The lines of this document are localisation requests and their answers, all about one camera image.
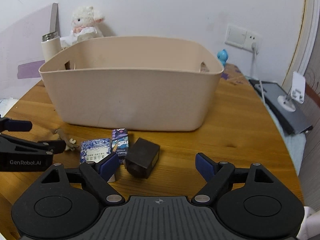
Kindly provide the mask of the small brown deer figurine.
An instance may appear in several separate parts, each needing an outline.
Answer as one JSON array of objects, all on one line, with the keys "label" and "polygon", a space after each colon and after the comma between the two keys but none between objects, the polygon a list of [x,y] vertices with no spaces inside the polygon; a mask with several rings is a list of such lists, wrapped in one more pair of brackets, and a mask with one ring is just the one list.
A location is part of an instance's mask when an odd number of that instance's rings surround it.
[{"label": "small brown deer figurine", "polygon": [[50,137],[53,140],[63,140],[66,143],[65,151],[78,151],[80,146],[77,144],[77,141],[70,136],[68,136],[63,129],[52,129],[50,131],[52,136]]}]

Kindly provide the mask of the black cube box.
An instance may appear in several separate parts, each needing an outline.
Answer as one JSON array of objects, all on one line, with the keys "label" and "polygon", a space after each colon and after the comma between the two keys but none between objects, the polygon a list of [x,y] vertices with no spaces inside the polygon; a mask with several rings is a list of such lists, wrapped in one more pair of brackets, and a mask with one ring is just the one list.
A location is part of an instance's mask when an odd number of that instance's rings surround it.
[{"label": "black cube box", "polygon": [[148,179],[159,159],[160,146],[138,138],[125,157],[126,170],[135,178]]}]

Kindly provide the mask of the white wall switch socket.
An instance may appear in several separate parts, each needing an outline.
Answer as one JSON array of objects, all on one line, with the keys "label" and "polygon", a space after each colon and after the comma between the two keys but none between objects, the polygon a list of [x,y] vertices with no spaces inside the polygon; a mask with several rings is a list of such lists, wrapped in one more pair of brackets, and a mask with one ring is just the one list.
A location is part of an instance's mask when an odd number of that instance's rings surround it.
[{"label": "white wall switch socket", "polygon": [[261,43],[258,33],[232,24],[227,26],[225,44],[258,54]]}]

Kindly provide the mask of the small white box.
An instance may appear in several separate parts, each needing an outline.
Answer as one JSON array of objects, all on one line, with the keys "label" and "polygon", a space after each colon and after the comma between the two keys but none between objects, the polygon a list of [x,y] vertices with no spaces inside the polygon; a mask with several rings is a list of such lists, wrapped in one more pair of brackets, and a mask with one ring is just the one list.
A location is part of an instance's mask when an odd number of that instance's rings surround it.
[{"label": "small white box", "polygon": [[115,181],[117,181],[117,175],[116,175],[116,173],[114,173],[107,182],[108,182],[108,183],[113,183],[113,182],[115,182]]}]

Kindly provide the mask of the white phone stand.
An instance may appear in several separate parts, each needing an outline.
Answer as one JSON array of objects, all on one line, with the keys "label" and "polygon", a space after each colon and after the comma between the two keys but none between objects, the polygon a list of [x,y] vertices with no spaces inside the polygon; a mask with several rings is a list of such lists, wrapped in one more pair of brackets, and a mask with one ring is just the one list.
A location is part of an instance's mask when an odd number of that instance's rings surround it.
[{"label": "white phone stand", "polygon": [[305,87],[305,77],[298,72],[293,72],[292,87],[289,94],[278,96],[277,102],[287,112],[295,112],[296,107],[294,102],[297,102],[301,105],[304,103]]}]

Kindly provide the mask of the white plush lamb toy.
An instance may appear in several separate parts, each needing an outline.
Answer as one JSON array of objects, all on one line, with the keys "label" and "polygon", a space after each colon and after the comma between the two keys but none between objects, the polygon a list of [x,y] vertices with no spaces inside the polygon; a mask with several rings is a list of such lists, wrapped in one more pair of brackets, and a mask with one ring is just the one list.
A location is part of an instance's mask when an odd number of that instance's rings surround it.
[{"label": "white plush lamb toy", "polygon": [[104,15],[92,6],[78,7],[72,14],[70,34],[60,38],[62,49],[85,40],[103,37],[99,24],[104,19]]}]

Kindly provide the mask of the purple headboard panel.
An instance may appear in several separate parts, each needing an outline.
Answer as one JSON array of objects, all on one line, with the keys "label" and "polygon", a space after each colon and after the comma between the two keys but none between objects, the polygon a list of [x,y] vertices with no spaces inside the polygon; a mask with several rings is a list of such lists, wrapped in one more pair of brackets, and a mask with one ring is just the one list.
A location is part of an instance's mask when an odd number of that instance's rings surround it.
[{"label": "purple headboard panel", "polygon": [[44,64],[42,36],[57,30],[58,4],[25,16],[1,32],[1,98],[21,98],[37,84]]}]

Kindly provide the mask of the dark grey laptop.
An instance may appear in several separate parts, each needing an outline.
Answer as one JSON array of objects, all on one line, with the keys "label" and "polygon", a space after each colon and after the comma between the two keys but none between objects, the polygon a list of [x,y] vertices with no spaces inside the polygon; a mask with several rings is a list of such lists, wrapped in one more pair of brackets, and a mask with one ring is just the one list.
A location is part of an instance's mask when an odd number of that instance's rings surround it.
[{"label": "dark grey laptop", "polygon": [[313,129],[311,122],[297,106],[304,102],[305,77],[297,72],[293,74],[292,90],[289,94],[277,83],[255,79],[250,79],[249,83],[275,114],[287,134],[307,133]]}]

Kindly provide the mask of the blue white porcelain-pattern box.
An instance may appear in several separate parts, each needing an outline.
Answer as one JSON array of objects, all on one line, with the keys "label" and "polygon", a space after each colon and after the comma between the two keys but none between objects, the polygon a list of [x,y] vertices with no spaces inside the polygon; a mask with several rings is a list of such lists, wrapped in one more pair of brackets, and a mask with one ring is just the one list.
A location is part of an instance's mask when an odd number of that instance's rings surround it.
[{"label": "blue white porcelain-pattern box", "polygon": [[80,163],[101,161],[111,153],[109,138],[83,141],[80,145]]}]

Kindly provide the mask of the beige plastic storage bin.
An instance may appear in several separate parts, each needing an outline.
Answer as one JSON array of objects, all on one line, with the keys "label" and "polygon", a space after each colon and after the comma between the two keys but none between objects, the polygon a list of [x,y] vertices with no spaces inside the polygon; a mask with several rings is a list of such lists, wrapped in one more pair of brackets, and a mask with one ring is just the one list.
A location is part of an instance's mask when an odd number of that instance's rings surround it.
[{"label": "beige plastic storage bin", "polygon": [[206,117],[223,70],[217,57],[194,41],[114,36],[77,43],[39,73],[66,123],[193,131]]}]

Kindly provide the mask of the blue cartoon figurine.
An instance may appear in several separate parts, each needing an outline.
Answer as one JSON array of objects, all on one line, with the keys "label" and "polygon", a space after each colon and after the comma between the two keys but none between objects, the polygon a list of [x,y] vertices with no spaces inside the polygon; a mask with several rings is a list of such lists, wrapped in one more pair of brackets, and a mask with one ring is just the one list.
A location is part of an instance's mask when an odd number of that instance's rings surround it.
[{"label": "blue cartoon figurine", "polygon": [[228,53],[227,53],[227,51],[226,51],[225,49],[219,51],[219,52],[217,53],[217,58],[219,59],[219,61],[221,62],[221,64],[222,64],[223,66],[225,66],[226,63],[227,63],[227,60],[228,60]]}]

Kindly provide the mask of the white thermos bottle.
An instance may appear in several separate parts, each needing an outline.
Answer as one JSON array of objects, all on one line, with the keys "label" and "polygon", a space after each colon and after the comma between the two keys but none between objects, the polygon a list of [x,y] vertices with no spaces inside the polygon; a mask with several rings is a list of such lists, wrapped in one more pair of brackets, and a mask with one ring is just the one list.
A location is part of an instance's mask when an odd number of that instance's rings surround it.
[{"label": "white thermos bottle", "polygon": [[47,62],[62,50],[58,32],[54,31],[43,35],[41,46],[44,60]]}]

